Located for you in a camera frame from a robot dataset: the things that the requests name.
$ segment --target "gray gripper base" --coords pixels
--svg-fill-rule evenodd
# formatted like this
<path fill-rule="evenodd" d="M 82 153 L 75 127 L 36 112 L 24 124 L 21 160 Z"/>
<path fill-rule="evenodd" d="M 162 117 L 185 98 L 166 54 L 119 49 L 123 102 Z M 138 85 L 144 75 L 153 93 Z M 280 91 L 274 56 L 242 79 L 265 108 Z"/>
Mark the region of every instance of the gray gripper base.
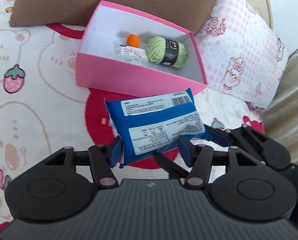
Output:
<path fill-rule="evenodd" d="M 15 220 L 0 237 L 2 240 L 296 240 L 298 230 L 286 219 L 264 224 L 234 220 L 217 211 L 202 191 L 186 190 L 177 180 L 124 179 L 121 186 L 100 191 L 90 206 L 74 217 L 40 225 Z"/>

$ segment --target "green yarn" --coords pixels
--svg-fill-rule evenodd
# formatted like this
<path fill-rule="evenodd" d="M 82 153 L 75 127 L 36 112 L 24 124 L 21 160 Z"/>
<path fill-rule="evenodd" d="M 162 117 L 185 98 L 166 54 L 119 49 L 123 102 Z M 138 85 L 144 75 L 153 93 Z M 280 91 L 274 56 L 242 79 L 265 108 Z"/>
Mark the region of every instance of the green yarn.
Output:
<path fill-rule="evenodd" d="M 173 64 L 175 68 L 180 68 L 185 64 L 188 51 L 185 46 L 178 42 L 179 52 L 176 62 Z M 149 40 L 148 47 L 146 48 L 147 57 L 150 62 L 159 64 L 165 55 L 166 40 L 162 37 L 154 37 Z"/>

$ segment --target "open box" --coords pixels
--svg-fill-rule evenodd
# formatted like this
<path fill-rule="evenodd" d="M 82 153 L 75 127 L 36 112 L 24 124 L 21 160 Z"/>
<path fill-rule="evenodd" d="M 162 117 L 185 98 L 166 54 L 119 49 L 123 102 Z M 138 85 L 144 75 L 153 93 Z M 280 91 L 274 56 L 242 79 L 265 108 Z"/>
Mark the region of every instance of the open box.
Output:
<path fill-rule="evenodd" d="M 181 68 L 148 63 L 140 66 L 117 60 L 129 34 L 145 49 L 156 36 L 179 41 L 188 50 Z M 159 17 L 123 5 L 101 1 L 82 37 L 77 54 L 76 83 L 126 95 L 146 97 L 191 88 L 195 95 L 207 86 L 193 33 Z"/>

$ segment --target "pink gingham pattern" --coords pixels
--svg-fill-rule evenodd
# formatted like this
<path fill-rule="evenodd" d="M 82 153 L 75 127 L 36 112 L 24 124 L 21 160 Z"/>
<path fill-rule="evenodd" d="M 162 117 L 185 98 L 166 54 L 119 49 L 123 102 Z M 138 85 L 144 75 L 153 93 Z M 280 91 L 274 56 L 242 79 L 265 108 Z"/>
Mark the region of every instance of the pink gingham pattern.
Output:
<path fill-rule="evenodd" d="M 254 106 L 270 104 L 288 53 L 245 0 L 217 0 L 195 38 L 208 86 Z"/>

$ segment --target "blue package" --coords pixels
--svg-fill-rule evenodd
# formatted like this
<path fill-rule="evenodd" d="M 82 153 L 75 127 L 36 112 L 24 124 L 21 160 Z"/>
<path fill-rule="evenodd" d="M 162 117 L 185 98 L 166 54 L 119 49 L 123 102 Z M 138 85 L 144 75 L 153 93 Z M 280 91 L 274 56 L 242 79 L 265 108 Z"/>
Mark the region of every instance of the blue package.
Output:
<path fill-rule="evenodd" d="M 194 105 L 184 92 L 106 102 L 113 125 L 123 139 L 120 168 L 176 148 L 184 135 L 211 140 Z"/>

